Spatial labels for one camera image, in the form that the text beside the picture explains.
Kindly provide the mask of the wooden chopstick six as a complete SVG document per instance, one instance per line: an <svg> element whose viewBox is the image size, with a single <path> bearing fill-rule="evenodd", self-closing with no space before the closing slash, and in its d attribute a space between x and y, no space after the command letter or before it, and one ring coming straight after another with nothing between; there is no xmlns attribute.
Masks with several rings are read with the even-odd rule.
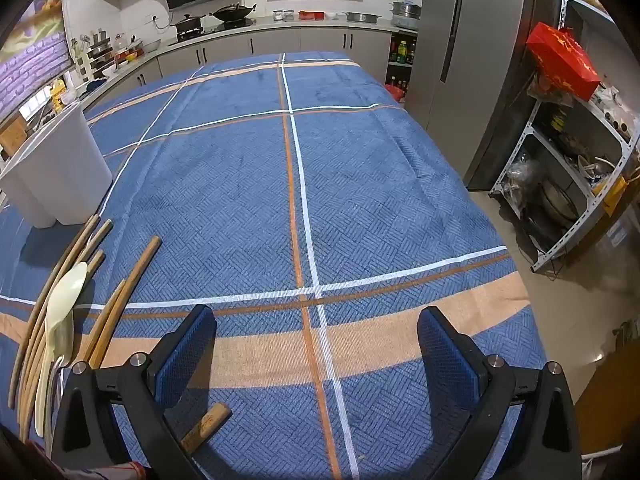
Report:
<svg viewBox="0 0 640 480"><path fill-rule="evenodd" d="M193 455L231 417L230 408L221 402L215 403L208 412L186 433L181 440L184 450Z"/></svg>

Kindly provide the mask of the cream plastic spoon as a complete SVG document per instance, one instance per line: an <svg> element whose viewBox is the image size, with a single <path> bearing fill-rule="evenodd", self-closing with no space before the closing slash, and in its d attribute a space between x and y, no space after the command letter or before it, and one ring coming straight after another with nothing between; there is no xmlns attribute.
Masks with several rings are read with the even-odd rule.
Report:
<svg viewBox="0 0 640 480"><path fill-rule="evenodd" d="M84 288L88 264L75 264L54 286L44 320L44 352L35 400L35 430L49 441L55 374L70 362L74 348L73 308Z"/></svg>

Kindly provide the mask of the wooden chopstick four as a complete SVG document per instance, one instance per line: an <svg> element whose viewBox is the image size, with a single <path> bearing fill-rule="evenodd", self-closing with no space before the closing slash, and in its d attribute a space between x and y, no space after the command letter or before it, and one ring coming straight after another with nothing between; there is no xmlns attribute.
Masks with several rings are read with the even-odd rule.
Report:
<svg viewBox="0 0 640 480"><path fill-rule="evenodd" d="M91 358L88 361L89 365L95 370L101 366L108 346L110 345L113 338L115 328L119 322L120 317L122 316L122 312L124 312L125 308L127 307L134 289L140 282L140 278L142 278L144 271L149 266L161 244L162 241L160 240L160 238L157 235L154 235L149 241L148 246L145 247L144 252L142 252L141 257L126 279L125 286L122 289L122 292L120 293L116 304L111 310L111 314L103 327L102 334L98 340L98 343L96 344L96 348L94 348Z"/></svg>

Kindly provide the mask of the wooden chopstick five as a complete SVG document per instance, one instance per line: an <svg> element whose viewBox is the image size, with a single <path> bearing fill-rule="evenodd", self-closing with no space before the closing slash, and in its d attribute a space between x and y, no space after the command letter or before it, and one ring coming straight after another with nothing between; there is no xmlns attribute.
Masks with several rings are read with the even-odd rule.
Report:
<svg viewBox="0 0 640 480"><path fill-rule="evenodd" d="M98 343L98 340L102 334L103 327L108 317L110 316L111 310L116 304L116 301L120 293L122 292L122 289L124 288L125 283L126 283L125 280L121 280L119 282L114 292L112 293L112 296L107 301L105 307L102 309L101 313L96 319L96 322L94 322L91 332L88 333L87 336L82 337L75 361L88 362L89 359L91 358L92 352L94 348L96 348L96 344Z"/></svg>

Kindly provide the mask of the white utensil holder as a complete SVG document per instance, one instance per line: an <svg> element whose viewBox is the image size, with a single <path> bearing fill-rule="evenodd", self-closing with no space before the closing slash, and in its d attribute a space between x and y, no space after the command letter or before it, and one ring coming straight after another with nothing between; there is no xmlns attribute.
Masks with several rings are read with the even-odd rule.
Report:
<svg viewBox="0 0 640 480"><path fill-rule="evenodd" d="M36 229L86 222L111 184L111 170L78 102L40 128L1 173L9 204Z"/></svg>

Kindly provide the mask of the metal storage rack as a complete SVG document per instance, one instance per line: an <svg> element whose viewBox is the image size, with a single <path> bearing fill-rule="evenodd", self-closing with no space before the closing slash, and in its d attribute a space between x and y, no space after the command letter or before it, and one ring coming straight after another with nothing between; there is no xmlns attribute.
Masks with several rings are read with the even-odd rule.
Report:
<svg viewBox="0 0 640 480"><path fill-rule="evenodd" d="M533 108L490 189L534 246L535 272L570 266L639 192L639 62L593 0L561 0L558 24L585 50L598 88L589 99L544 93L531 74Z"/></svg>

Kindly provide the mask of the blue plaid tablecloth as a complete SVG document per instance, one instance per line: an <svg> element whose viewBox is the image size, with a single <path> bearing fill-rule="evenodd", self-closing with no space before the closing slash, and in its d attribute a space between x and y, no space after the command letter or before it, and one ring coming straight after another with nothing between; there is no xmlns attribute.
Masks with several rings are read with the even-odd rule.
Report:
<svg viewBox="0 0 640 480"><path fill-rule="evenodd" d="M77 343L149 241L162 244L104 362L148 351L197 304L217 333L169 414L230 420L196 461L223 479L424 476L465 414L422 363L436 306L512 366L544 348L506 245L427 133L345 55L240 58L86 113L112 173L105 259Z"/></svg>

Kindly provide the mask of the wooden cutting board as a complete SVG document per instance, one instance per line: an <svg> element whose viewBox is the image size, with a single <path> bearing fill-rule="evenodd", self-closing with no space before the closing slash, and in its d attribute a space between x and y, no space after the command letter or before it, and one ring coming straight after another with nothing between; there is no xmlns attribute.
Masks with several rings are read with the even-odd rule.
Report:
<svg viewBox="0 0 640 480"><path fill-rule="evenodd" d="M3 151L12 157L27 139L27 122L20 112L6 118L0 128L0 144Z"/></svg>

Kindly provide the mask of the red floor bag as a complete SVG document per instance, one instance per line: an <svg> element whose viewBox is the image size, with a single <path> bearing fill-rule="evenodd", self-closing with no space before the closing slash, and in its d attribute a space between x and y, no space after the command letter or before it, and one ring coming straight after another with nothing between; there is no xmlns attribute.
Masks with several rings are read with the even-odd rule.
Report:
<svg viewBox="0 0 640 480"><path fill-rule="evenodd" d="M395 101L401 102L403 99L405 99L405 91L401 88L394 86L393 84L386 84L385 89Z"/></svg>

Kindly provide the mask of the grey refrigerator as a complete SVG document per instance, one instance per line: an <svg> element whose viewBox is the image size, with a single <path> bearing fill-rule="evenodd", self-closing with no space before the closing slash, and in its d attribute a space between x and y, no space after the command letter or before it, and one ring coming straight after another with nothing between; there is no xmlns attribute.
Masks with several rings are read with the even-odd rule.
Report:
<svg viewBox="0 0 640 480"><path fill-rule="evenodd" d="M471 191L487 191L535 101L533 27L558 26L562 0L422 0L406 109Z"/></svg>

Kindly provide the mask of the red plastic bag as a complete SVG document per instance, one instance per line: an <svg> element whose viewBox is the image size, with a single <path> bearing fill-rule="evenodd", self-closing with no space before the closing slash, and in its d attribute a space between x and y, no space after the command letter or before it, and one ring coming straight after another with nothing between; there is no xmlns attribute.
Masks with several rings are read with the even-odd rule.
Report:
<svg viewBox="0 0 640 480"><path fill-rule="evenodd" d="M526 40L538 70L552 87L589 101L600 84L600 77L587 52L569 27L554 28L537 23Z"/></svg>

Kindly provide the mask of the grey lower cabinets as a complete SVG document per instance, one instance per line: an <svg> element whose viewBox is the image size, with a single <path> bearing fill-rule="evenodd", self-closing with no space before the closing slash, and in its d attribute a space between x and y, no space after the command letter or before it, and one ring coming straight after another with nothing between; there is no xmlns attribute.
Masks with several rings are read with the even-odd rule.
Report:
<svg viewBox="0 0 640 480"><path fill-rule="evenodd" d="M92 110L129 91L184 70L197 70L204 64L300 51L345 53L376 80L383 81L391 39L392 30L388 27L329 22L254 25L218 32L143 55L91 92L82 106Z"/></svg>

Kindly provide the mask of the steel steamer pot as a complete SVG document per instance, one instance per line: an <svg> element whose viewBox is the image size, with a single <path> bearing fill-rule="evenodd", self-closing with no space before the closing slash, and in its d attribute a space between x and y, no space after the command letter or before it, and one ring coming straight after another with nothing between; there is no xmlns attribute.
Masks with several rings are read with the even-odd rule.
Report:
<svg viewBox="0 0 640 480"><path fill-rule="evenodd" d="M411 1L396 1L392 4L392 19L390 22L398 27L418 30L422 8Z"/></svg>

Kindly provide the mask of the black cooking pot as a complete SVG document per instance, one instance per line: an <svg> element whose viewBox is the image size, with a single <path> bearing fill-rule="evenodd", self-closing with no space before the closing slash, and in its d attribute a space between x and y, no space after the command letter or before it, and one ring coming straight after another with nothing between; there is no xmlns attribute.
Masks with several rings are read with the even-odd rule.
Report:
<svg viewBox="0 0 640 480"><path fill-rule="evenodd" d="M184 18L174 24L178 38L200 36L203 32L203 15L184 14Z"/></svg>

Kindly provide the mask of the wall mural poster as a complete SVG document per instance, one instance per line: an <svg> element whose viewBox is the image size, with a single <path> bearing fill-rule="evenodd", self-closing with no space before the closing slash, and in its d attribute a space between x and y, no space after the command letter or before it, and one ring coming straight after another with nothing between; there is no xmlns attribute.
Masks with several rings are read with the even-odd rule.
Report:
<svg viewBox="0 0 640 480"><path fill-rule="evenodd" d="M62 0L34 0L1 48L1 120L72 64Z"/></svg>

